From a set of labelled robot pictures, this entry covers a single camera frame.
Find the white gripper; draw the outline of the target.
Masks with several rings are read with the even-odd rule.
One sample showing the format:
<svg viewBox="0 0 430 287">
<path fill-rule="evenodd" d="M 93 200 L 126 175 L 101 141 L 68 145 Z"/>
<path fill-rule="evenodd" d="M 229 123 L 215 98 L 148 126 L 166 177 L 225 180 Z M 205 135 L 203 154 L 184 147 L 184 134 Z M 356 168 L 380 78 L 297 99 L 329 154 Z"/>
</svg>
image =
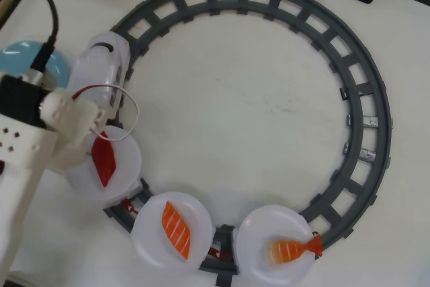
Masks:
<svg viewBox="0 0 430 287">
<path fill-rule="evenodd" d="M 52 91 L 40 105 L 40 118 L 60 134 L 53 152 L 53 172 L 63 174 L 90 156 L 93 136 L 107 122 L 106 110 L 88 99 L 73 99 L 67 91 Z"/>
</svg>

